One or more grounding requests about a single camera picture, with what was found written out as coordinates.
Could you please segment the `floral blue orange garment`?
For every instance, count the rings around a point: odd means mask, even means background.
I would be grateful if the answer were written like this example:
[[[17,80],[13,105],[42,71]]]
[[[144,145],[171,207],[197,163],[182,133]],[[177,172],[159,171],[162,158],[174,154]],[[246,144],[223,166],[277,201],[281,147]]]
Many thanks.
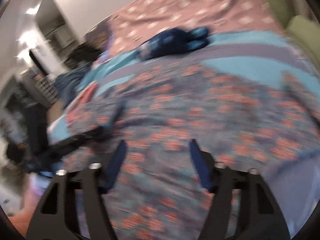
[[[196,238],[211,195],[191,163],[191,139],[231,168],[267,176],[319,149],[319,79],[296,68],[250,77],[226,65],[158,65],[79,107],[68,133],[108,123],[121,101],[112,139],[62,160],[77,171],[126,141],[116,186],[104,196],[120,239]]]

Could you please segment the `folded coral pink clothes stack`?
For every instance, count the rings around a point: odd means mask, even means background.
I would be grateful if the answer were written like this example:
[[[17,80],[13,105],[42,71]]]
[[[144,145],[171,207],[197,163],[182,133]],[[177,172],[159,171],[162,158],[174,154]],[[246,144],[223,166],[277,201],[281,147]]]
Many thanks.
[[[91,101],[96,90],[99,88],[97,81],[91,82],[76,98],[68,105],[65,110],[66,120],[69,124],[74,122],[80,113],[81,108]]]

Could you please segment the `blue denim clothes pile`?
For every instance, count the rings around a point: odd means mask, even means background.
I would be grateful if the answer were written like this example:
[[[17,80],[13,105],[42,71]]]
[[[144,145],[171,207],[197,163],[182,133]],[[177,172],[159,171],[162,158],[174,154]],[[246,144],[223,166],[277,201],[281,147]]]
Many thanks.
[[[77,86],[91,70],[91,63],[84,64],[67,73],[60,74],[54,81],[54,86],[60,94],[62,108],[65,109],[77,96]]]

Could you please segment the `black clothes heap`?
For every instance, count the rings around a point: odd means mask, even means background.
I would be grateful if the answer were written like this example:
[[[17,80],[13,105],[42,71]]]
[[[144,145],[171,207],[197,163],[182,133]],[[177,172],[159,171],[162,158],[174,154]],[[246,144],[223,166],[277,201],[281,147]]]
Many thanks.
[[[69,54],[64,64],[69,69],[75,69],[81,66],[82,63],[92,63],[96,61],[103,51],[91,44],[84,42],[73,49]]]

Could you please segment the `turquoise grey striped blanket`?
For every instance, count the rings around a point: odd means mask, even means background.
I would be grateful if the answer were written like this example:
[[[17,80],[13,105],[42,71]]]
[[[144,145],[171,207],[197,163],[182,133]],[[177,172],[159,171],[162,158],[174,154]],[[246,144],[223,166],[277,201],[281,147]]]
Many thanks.
[[[312,63],[288,40],[271,32],[253,31],[214,35],[209,46],[190,54],[149,61],[139,60],[133,52],[120,54],[108,63],[89,71],[77,90],[81,92],[91,82],[97,81],[99,88],[92,98],[95,99],[108,88],[148,68],[202,63],[217,64],[219,67],[226,65],[228,70],[247,70],[250,77],[261,76],[274,69],[296,68],[318,78]],[[52,125],[52,141],[70,136],[67,126],[66,116]],[[295,234],[319,200],[319,149],[311,150],[299,160],[281,165],[271,176],[263,176],[269,182],[283,210],[290,233]]]

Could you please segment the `navy star-patterned garment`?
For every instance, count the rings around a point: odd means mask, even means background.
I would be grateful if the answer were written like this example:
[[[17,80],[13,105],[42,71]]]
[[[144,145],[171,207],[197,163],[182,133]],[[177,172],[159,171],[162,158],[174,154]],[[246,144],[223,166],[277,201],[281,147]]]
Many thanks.
[[[209,44],[209,29],[199,27],[191,30],[172,28],[150,38],[137,49],[141,60],[150,60],[168,55],[191,53]]]

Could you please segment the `green pillow near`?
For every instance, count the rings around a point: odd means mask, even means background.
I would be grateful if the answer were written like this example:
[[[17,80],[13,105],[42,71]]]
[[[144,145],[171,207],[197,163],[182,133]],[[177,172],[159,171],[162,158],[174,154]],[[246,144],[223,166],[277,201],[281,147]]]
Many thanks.
[[[286,31],[319,65],[319,25],[298,15],[289,21]]]

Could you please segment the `green pillow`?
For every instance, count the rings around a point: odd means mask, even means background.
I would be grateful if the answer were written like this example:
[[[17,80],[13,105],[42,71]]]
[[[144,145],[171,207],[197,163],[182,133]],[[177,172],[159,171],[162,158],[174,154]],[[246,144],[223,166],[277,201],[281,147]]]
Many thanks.
[[[286,31],[319,65],[319,25],[298,15],[289,21]]]
[[[286,28],[294,13],[288,0],[264,0],[283,28]]]

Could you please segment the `pink polka dot sheet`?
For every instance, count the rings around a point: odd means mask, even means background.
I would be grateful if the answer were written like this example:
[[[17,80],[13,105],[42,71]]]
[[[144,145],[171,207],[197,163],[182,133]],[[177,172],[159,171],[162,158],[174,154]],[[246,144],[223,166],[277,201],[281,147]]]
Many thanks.
[[[207,26],[211,33],[283,29],[262,0],[135,0],[110,19],[110,55],[131,51],[161,31]]]

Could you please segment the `green pillow far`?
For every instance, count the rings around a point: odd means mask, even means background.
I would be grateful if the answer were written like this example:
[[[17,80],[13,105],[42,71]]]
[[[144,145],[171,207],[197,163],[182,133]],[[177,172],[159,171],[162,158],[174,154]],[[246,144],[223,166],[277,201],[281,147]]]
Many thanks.
[[[294,13],[288,0],[264,0],[283,28],[286,28]]]

